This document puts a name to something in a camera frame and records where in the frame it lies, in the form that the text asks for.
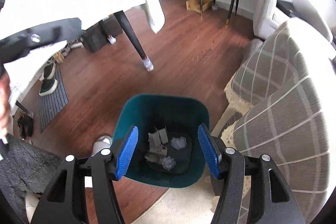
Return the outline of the person's left hand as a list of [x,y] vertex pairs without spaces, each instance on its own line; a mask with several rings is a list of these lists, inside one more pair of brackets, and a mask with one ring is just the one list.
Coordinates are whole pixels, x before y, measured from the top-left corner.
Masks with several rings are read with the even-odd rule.
[[11,107],[9,104],[10,98],[10,78],[6,70],[1,76],[0,82],[0,128],[1,138],[7,135],[7,127],[10,123]]

